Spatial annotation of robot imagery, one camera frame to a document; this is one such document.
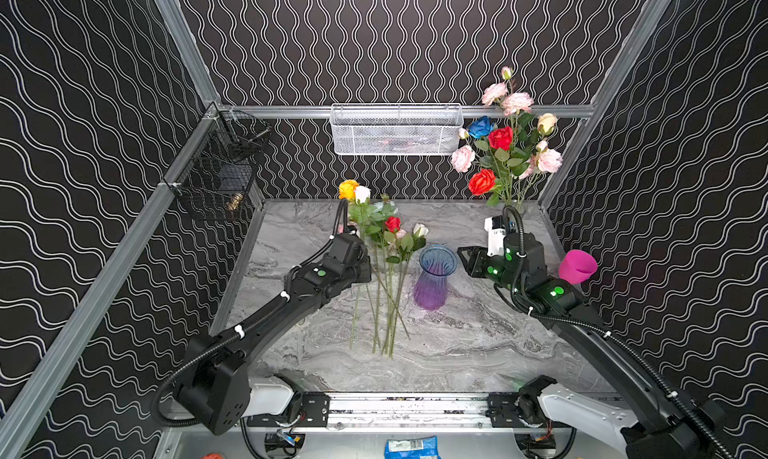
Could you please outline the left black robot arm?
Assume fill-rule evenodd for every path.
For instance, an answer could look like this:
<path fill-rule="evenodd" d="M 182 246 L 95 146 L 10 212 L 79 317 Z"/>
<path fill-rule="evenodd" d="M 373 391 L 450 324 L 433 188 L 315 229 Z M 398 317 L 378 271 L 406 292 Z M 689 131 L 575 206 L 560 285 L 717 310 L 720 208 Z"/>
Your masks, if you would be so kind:
<path fill-rule="evenodd" d="M 189 343 L 182 365 L 161 383 L 150 403 L 159 426 L 201 424 L 215 435 L 227 432 L 256 403 L 251 362 L 352 285 L 371 281 L 367 247 L 348 227 L 349 204 L 339 201 L 328 241 L 286 274 L 278 295 L 244 321 L 216 335 L 202 333 Z"/>

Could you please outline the pink double flower stem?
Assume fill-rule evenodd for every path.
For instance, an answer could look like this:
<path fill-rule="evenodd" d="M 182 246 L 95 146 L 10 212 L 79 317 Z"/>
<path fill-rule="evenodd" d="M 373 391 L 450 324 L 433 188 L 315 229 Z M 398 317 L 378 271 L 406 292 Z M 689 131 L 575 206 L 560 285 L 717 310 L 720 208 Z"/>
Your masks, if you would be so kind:
<path fill-rule="evenodd" d="M 477 155 L 473 148 L 472 137 L 467 129 L 460 128 L 458 138 L 463 142 L 463 146 L 452 153 L 451 166 L 457 173 L 467 173 L 475 164 Z"/>

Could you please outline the cream rose flower stem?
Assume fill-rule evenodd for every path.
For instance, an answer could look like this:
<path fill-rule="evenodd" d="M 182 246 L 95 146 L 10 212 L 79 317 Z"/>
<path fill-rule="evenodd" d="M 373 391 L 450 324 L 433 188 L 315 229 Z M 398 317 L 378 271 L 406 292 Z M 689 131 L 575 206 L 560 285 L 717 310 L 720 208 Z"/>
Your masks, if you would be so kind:
<path fill-rule="evenodd" d="M 536 131 L 539 137 L 551 135 L 558 123 L 558 118 L 552 113 L 546 113 L 537 118 Z"/>

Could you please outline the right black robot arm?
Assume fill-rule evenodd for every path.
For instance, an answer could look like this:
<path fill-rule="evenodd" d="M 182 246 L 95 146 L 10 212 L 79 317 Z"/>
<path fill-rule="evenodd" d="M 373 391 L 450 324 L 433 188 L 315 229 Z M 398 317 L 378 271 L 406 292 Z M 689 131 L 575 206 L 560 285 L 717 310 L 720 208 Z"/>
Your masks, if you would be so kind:
<path fill-rule="evenodd" d="M 603 326 L 576 286 L 563 275 L 549 275 L 541 243 L 525 231 L 515 208 L 505 207 L 488 225 L 488 246 L 457 250 L 465 272 L 490 280 L 513 311 L 539 321 L 569 343 L 626 404 L 611 406 L 540 375 L 516 393 L 489 396 L 488 416 L 494 427 L 566 425 L 627 458 L 730 457 L 718 436 L 725 422 L 723 409 L 711 400 L 697 403 L 675 388 Z"/>

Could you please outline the orange yellow rose stem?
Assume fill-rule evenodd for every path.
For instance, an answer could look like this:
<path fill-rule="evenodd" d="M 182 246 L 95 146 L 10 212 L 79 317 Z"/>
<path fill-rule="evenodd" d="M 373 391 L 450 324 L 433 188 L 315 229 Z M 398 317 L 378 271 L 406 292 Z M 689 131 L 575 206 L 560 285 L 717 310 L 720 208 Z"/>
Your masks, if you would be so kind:
<path fill-rule="evenodd" d="M 370 259 L 370 279 L 367 283 L 356 287 L 350 346 L 355 344 L 359 336 L 359 321 L 363 318 L 365 304 L 368 304 L 369 312 L 372 314 L 371 350 L 376 353 L 381 347 L 379 335 L 381 286 L 379 285 L 380 273 L 377 271 L 377 242 L 381 236 L 384 220 L 381 213 L 382 205 L 373 199 L 372 191 L 367 186 L 353 179 L 342 182 L 338 186 L 338 192 L 339 198 L 349 203 L 348 223 L 355 228 L 357 236 L 365 243 Z"/>

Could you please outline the pale pink flower stem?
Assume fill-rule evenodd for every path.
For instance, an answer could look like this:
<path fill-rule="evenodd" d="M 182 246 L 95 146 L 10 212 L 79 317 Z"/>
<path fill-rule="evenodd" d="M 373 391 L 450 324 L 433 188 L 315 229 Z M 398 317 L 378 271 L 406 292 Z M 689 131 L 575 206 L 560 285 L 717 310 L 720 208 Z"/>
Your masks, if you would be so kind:
<path fill-rule="evenodd" d="M 542 140 L 534 147 L 533 154 L 527 163 L 528 167 L 519 177 L 519 200 L 524 200 L 529 190 L 539 180 L 557 173 L 563 164 L 563 158 L 560 152 L 551 149 L 548 142 Z"/>

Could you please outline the blue rose flower stem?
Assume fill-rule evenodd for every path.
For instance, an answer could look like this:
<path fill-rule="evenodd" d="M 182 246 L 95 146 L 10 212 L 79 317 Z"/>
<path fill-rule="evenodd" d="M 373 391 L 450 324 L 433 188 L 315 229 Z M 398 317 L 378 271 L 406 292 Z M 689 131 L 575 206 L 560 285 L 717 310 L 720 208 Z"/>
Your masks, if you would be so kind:
<path fill-rule="evenodd" d="M 493 130 L 494 124 L 487 116 L 476 119 L 467 127 L 468 136 L 473 140 L 487 138 Z"/>

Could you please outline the frosted clear glass vase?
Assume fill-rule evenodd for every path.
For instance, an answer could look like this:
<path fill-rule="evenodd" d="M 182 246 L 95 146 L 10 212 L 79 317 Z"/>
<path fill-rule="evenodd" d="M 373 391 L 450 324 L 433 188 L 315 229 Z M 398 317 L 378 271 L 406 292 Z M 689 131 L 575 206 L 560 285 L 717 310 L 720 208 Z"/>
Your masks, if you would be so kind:
<path fill-rule="evenodd" d="M 528 206 L 525 201 L 511 200 L 506 203 L 506 206 L 516 210 L 521 218 L 526 217 Z"/>

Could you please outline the red rose stem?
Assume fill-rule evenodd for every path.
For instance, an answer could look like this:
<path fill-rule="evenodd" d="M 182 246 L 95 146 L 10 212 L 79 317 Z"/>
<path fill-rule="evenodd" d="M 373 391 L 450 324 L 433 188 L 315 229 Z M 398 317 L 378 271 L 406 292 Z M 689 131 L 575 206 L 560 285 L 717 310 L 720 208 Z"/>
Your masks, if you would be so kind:
<path fill-rule="evenodd" d="M 494 207 L 500 202 L 499 180 L 492 169 L 482 169 L 475 173 L 469 180 L 468 189 L 474 197 L 489 195 L 489 207 Z"/>
<path fill-rule="evenodd" d="M 492 169 L 496 176 L 496 192 L 504 203 L 509 203 L 512 200 L 513 175 L 508 161 L 512 158 L 513 136 L 514 131 L 511 127 L 494 129 L 488 136 Z"/>

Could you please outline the pink peony flower stem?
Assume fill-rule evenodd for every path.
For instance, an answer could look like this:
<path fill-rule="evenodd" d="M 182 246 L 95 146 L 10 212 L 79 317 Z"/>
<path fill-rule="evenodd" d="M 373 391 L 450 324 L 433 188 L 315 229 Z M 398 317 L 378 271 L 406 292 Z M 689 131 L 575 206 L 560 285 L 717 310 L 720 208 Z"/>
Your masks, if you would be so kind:
<path fill-rule="evenodd" d="M 534 101 L 528 93 L 515 91 L 513 69 L 509 66 L 502 67 L 500 79 L 500 82 L 483 90 L 481 104 L 484 107 L 499 108 L 506 119 L 517 119 L 521 114 L 531 113 Z"/>

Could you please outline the purple blue glass vase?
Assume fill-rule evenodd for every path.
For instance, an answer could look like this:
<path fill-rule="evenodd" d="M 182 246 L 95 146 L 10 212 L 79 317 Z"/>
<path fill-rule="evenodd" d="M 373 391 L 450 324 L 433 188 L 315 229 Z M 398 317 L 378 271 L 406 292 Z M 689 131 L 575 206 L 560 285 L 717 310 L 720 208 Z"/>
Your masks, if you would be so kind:
<path fill-rule="evenodd" d="M 431 245 L 419 256 L 421 275 L 413 291 L 415 303 L 422 309 L 440 309 L 447 300 L 448 278 L 456 271 L 458 256 L 443 245 Z"/>

